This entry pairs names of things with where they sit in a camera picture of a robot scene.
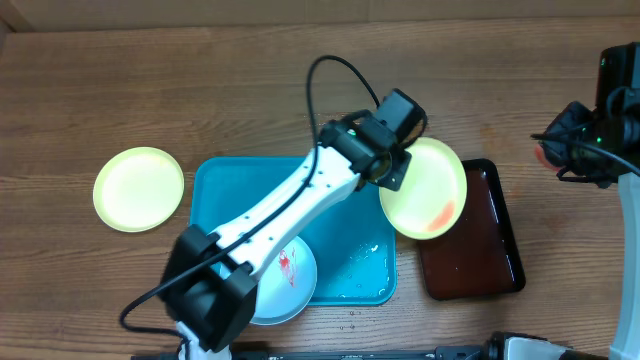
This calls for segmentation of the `orange green sponge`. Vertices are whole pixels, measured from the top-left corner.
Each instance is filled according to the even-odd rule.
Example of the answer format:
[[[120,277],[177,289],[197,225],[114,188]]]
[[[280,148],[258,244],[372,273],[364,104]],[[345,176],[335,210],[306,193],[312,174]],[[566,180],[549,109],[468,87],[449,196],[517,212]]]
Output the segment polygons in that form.
[[[559,168],[559,167],[554,166],[553,164],[551,164],[551,163],[547,160],[546,155],[545,155],[545,152],[544,152],[544,149],[543,149],[543,147],[542,147],[540,144],[538,144],[538,145],[536,145],[536,146],[535,146],[535,148],[534,148],[534,154],[535,154],[536,159],[538,160],[538,162],[539,162],[543,167],[545,167],[545,168],[547,168],[547,169],[549,169],[549,170],[551,170],[551,171],[553,171],[553,172],[558,172],[558,171],[560,170],[560,168]]]

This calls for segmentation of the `yellow plate with sauce swirl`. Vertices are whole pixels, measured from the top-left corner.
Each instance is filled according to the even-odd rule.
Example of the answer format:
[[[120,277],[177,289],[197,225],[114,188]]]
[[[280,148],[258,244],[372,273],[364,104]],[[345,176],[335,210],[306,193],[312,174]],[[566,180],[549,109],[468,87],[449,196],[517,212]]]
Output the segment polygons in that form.
[[[397,191],[379,190],[383,212],[401,234],[431,240],[459,219],[466,202],[463,164],[447,144],[420,138],[408,148],[411,160]]]

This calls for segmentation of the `light blue plate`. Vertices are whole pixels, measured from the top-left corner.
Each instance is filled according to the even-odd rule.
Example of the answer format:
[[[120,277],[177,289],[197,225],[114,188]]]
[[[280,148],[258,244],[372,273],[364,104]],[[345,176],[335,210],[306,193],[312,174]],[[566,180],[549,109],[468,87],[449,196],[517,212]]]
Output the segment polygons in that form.
[[[296,237],[271,262],[258,285],[252,325],[271,326],[296,317],[317,284],[317,263],[309,246]]]

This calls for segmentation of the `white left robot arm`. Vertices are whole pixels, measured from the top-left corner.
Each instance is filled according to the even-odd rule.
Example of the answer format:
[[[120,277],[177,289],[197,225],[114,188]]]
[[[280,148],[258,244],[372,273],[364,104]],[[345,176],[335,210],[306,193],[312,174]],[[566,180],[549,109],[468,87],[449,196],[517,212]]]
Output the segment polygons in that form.
[[[268,264],[317,216],[365,183],[399,189],[415,125],[363,112],[332,120],[294,173],[243,215],[178,236],[158,295],[177,322],[185,358],[219,353],[247,327]]]

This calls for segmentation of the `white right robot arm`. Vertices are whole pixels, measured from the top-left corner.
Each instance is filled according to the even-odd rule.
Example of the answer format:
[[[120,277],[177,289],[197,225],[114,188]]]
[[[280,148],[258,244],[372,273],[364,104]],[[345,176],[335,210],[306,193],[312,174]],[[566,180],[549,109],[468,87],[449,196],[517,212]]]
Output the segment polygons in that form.
[[[533,139],[562,181],[618,184],[624,222],[619,321],[607,360],[639,360],[639,105],[573,102]]]

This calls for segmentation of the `teal plastic tray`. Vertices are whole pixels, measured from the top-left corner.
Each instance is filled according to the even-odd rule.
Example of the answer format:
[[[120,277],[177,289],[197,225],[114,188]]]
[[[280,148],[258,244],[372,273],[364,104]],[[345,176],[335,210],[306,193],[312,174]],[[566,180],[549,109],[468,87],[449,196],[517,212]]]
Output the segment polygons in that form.
[[[206,231],[251,208],[302,163],[301,157],[217,157],[197,170],[192,224]],[[396,231],[368,185],[332,206],[300,233],[312,250],[318,282],[312,306],[377,306],[397,285]]]

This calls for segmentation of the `black tray with water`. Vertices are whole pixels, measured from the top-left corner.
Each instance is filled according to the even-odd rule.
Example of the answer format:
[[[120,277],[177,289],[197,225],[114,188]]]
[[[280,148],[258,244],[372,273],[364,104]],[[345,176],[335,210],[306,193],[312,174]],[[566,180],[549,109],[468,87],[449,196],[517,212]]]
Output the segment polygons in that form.
[[[439,301],[519,292],[526,277],[497,167],[488,159],[463,167],[467,198],[459,219],[417,243],[426,292]]]

